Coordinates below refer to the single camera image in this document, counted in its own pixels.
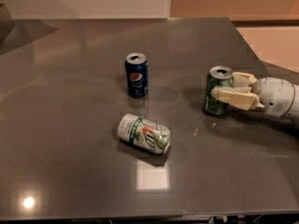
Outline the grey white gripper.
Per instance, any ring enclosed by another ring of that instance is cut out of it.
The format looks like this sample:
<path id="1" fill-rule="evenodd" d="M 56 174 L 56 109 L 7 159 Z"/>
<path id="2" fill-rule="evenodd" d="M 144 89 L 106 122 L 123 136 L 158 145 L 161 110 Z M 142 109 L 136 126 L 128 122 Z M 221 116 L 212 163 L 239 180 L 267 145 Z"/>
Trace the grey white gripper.
<path id="1" fill-rule="evenodd" d="M 233 78 L 233 88 L 216 87 L 211 91 L 212 97 L 246 111 L 263 107 L 263 112 L 272 117 L 294 116 L 294 85 L 289 81 L 274 77 L 257 81 L 253 74 L 242 72 L 233 72 Z M 237 88 L 252 85 L 252 92 L 250 88 Z"/>

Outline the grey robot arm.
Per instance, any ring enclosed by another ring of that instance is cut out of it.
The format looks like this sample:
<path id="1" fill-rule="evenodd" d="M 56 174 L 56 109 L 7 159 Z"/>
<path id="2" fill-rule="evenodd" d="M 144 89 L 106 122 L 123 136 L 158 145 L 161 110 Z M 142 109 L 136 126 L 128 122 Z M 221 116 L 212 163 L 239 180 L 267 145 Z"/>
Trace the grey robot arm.
<path id="1" fill-rule="evenodd" d="M 233 86 L 213 88 L 217 101 L 242 110 L 259 110 L 273 118 L 290 119 L 299 126 L 299 86 L 276 78 L 257 79 L 253 74 L 233 72 Z"/>

